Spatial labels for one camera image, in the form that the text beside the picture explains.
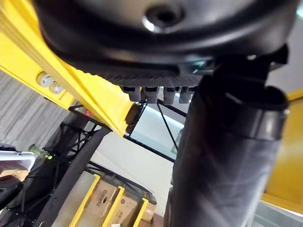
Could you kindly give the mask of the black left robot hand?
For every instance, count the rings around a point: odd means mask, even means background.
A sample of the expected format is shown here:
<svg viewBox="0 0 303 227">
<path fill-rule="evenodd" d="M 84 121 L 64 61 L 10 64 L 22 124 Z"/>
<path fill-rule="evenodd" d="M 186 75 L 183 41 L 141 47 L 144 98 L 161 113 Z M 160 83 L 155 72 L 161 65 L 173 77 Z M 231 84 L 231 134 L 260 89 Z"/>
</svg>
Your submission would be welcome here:
<svg viewBox="0 0 303 227">
<path fill-rule="evenodd" d="M 165 212 L 169 227 L 242 227 L 275 163 L 288 115 L 266 84 L 288 60 L 297 0 L 35 0 L 67 64 L 118 85 L 189 91 Z"/>
</svg>

